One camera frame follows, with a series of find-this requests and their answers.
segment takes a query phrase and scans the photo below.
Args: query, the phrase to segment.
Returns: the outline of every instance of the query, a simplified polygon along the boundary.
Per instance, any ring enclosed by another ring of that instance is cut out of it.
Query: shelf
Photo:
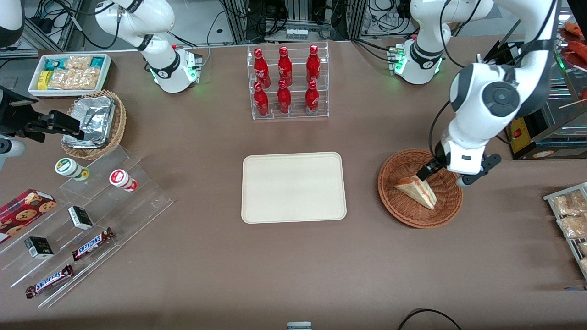
[[[98,158],[87,168],[88,180],[70,179],[61,185],[59,191],[66,201],[58,210],[0,254],[0,262],[6,265],[2,269],[4,281],[22,291],[22,299],[27,303],[30,301],[38,307],[53,305],[173,203],[141,168],[139,160],[122,147]],[[111,185],[109,175],[115,169],[127,171],[139,182],[138,188],[127,192]],[[84,231],[74,227],[68,213],[72,205],[87,211],[94,224],[92,229]],[[116,236],[74,262],[71,252],[109,227]],[[31,258],[23,243],[28,236],[47,238],[54,256],[47,260]],[[33,299],[25,298],[28,286],[43,281],[67,264],[73,267],[73,278],[59,281]]]

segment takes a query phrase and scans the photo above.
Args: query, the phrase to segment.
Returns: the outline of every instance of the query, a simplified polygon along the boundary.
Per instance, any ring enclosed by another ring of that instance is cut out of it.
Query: table
[[[465,63],[495,41],[454,38],[448,47]],[[492,141],[488,152],[504,161],[466,189],[459,215],[438,229],[407,227],[379,200],[379,167],[397,151],[427,148],[458,68],[446,61],[429,84],[413,86],[354,44],[329,44],[330,118],[314,122],[253,122],[246,47],[213,49],[201,83],[177,95],[153,83],[138,52],[111,53],[109,89],[128,113],[122,144],[176,202],[49,309],[0,285],[0,322],[14,322],[2,328],[284,329],[312,321],[317,330],[395,329],[418,307],[465,329],[584,328],[585,294],[562,290],[584,282],[541,197],[585,181],[585,161],[512,161]],[[36,108],[65,111],[71,102]],[[443,113],[435,141],[453,116]],[[53,171],[65,155],[59,139],[27,141],[26,155],[6,162],[0,203],[64,182]],[[245,157],[315,151],[342,156],[345,219],[241,220]],[[433,324],[423,329],[450,329],[423,317]]]

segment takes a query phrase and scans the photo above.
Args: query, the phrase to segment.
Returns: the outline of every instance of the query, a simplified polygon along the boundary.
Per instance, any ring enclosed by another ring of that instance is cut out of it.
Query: clear acrylic shelf
[[[308,90],[308,82],[306,81],[306,61],[308,60],[309,50],[311,45],[318,46],[318,57],[320,58],[320,78],[317,83],[317,90],[320,93],[318,99],[318,112],[313,116],[306,114],[306,91]],[[277,90],[279,82],[279,72],[277,63],[279,62],[279,47],[286,46],[288,48],[289,58],[292,60],[293,66],[293,84],[289,87],[292,95],[292,106],[289,114],[284,115],[279,111],[279,102],[277,100]],[[253,84],[257,81],[255,76],[255,57],[253,50],[261,48],[263,57],[269,65],[269,78],[271,78],[271,85],[265,89],[265,93],[269,97],[269,116],[261,117],[257,112],[255,106],[255,99],[253,97],[255,90]],[[266,43],[262,45],[252,45],[247,48],[247,72],[249,79],[249,94],[251,95],[251,111],[254,120],[274,120],[274,119],[317,119],[328,117],[330,115],[329,103],[329,54],[327,42],[301,42],[301,43],[286,43],[286,44],[271,44]]]
[[[141,229],[167,209],[173,201],[139,165],[139,159],[121,146],[96,159],[87,167],[90,178],[83,182],[69,179],[56,195],[58,208],[49,217],[11,242],[0,254],[3,285],[22,291],[23,304],[50,307],[75,287],[99,265],[135,236]],[[115,169],[123,169],[139,182],[139,187],[127,192],[110,184],[108,176]],[[72,205],[86,209],[94,226],[91,230],[74,227],[68,208]],[[72,251],[110,227],[113,238],[75,261]],[[24,245],[29,236],[45,237],[55,255],[47,260],[31,258]],[[25,290],[71,264],[73,278],[59,281],[32,299],[25,298]]]

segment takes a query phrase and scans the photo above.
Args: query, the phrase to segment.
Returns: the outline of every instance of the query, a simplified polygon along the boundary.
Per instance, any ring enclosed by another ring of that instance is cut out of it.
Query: small bottle
[[[318,46],[310,46],[310,56],[306,62],[306,80],[310,83],[311,80],[318,81],[320,78],[320,59],[318,58]]]
[[[279,63],[277,63],[279,69],[279,78],[285,80],[287,86],[291,86],[294,83],[294,71],[292,69],[292,60],[288,55],[288,48],[286,46],[279,47]]]
[[[316,81],[310,80],[308,90],[306,91],[306,114],[313,116],[318,113],[318,98],[320,94],[316,89]]]
[[[269,99],[267,98],[267,94],[263,90],[263,86],[260,82],[255,82],[253,84],[253,88],[255,89],[255,94],[253,94],[253,98],[255,99],[255,106],[257,108],[259,116],[269,116]]]
[[[269,78],[269,66],[267,61],[263,58],[263,52],[257,48],[254,50],[255,54],[255,76],[257,80],[263,84],[264,88],[271,86],[271,79]]]
[[[76,181],[85,181],[90,177],[90,171],[71,158],[61,158],[55,164],[55,172]]]
[[[283,79],[279,81],[277,99],[279,100],[279,111],[284,115],[287,115],[292,107],[292,95],[289,92],[286,81]]]
[[[139,187],[137,180],[130,177],[125,170],[114,170],[110,174],[110,183],[116,187],[120,187],[125,191],[134,191]]]

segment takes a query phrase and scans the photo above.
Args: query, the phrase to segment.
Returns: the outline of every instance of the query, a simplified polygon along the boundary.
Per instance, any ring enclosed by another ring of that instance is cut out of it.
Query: white robotic arm
[[[415,85],[429,82],[438,72],[443,39],[446,44],[451,38],[447,23],[482,19],[492,7],[492,0],[412,0],[410,13],[420,25],[420,32],[415,41],[407,40],[392,49],[392,59],[397,61],[392,65],[392,73]]]
[[[24,11],[21,0],[2,0],[0,9],[0,47],[8,47],[22,35]]]
[[[499,155],[485,156],[485,146],[516,116],[526,116],[544,105],[549,91],[549,66],[558,0],[494,0],[526,27],[521,65],[474,63],[454,78],[450,103],[455,118],[443,131],[435,159],[418,176],[424,180],[442,167],[463,174],[467,186],[495,166]]]
[[[96,5],[98,25],[125,40],[144,56],[155,82],[168,93],[178,93],[197,83],[201,59],[184,49],[174,49],[163,33],[171,31],[175,15],[165,0],[115,0]]]

